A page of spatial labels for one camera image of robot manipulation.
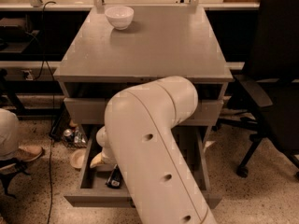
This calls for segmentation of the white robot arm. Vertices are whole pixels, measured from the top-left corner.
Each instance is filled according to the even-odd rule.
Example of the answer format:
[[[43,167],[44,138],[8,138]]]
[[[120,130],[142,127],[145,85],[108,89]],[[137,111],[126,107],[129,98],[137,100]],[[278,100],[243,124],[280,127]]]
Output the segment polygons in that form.
[[[184,77],[125,89],[107,103],[108,146],[143,224],[217,224],[171,132],[197,104]]]

